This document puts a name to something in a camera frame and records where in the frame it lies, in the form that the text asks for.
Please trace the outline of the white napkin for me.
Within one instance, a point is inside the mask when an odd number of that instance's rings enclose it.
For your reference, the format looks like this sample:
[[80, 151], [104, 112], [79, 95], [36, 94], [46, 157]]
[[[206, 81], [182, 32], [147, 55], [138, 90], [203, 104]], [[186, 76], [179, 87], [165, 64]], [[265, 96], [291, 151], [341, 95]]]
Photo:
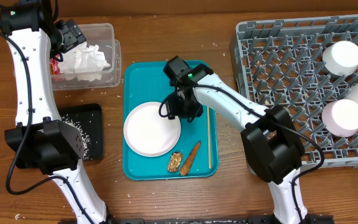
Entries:
[[89, 82], [100, 80], [103, 69], [110, 66], [99, 45], [87, 46], [87, 42], [63, 54], [63, 62], [58, 62], [58, 69], [67, 80], [77, 78]]

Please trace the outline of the red snack wrapper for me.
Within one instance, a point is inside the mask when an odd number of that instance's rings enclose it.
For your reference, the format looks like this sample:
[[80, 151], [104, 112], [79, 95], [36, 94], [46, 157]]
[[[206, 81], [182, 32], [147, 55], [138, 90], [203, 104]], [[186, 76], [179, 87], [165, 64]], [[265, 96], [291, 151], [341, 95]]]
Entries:
[[58, 67], [58, 61], [56, 61], [55, 59], [50, 59], [50, 73], [52, 75], [59, 75], [60, 74], [60, 69]]

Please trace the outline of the large white plate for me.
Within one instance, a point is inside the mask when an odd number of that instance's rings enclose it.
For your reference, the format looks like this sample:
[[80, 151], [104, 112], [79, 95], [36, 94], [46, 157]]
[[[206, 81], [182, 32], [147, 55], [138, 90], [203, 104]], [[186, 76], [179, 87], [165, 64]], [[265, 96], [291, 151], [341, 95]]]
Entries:
[[178, 118], [160, 116], [166, 107], [150, 101], [136, 106], [126, 117], [123, 127], [124, 139], [134, 152], [145, 157], [157, 157], [171, 151], [181, 135]]

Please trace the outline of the wooden chopstick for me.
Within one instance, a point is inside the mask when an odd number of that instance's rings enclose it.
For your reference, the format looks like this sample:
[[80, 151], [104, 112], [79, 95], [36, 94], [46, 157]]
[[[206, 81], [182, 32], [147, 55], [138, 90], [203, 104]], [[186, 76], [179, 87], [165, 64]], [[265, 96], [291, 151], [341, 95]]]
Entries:
[[207, 107], [207, 134], [208, 134], [208, 169], [212, 168], [211, 164], [211, 122], [210, 122], [210, 108]]

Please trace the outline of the golden food scrap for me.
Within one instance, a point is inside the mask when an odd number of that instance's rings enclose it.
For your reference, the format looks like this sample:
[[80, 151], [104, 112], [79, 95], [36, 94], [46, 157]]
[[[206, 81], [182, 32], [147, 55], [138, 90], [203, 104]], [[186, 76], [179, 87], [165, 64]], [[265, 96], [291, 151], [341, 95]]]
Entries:
[[167, 170], [171, 173], [178, 172], [182, 160], [183, 154], [181, 152], [173, 152], [168, 162]]

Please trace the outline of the small white plate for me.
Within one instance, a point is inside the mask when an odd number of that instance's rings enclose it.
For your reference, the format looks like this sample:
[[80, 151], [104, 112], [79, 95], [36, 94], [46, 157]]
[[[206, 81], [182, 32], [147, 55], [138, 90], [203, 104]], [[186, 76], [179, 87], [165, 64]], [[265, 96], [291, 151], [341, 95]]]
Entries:
[[335, 136], [349, 137], [358, 131], [358, 104], [352, 100], [327, 104], [321, 117], [326, 129]]

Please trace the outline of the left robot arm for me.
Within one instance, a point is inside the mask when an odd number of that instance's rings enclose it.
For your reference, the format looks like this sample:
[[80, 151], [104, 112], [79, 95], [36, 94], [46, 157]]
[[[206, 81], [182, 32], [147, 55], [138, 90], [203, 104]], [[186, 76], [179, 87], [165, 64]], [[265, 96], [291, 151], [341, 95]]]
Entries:
[[84, 143], [79, 130], [62, 121], [55, 104], [50, 59], [85, 42], [73, 20], [58, 20], [50, 1], [19, 1], [3, 7], [1, 35], [14, 62], [17, 87], [16, 127], [5, 131], [15, 152], [6, 188], [10, 194], [15, 168], [38, 168], [54, 181], [72, 207], [77, 223], [114, 223], [108, 207], [96, 193], [83, 165]]

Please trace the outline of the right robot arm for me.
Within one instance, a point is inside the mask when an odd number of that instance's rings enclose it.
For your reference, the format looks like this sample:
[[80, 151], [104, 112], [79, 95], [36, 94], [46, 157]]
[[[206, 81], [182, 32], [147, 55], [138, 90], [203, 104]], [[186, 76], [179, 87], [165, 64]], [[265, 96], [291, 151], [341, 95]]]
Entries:
[[268, 183], [278, 223], [303, 223], [303, 204], [297, 176], [305, 153], [301, 136], [282, 106], [268, 109], [227, 86], [211, 68], [201, 63], [191, 68], [176, 56], [163, 68], [174, 92], [161, 103], [168, 119], [192, 122], [207, 106], [221, 114], [240, 132], [251, 171]]

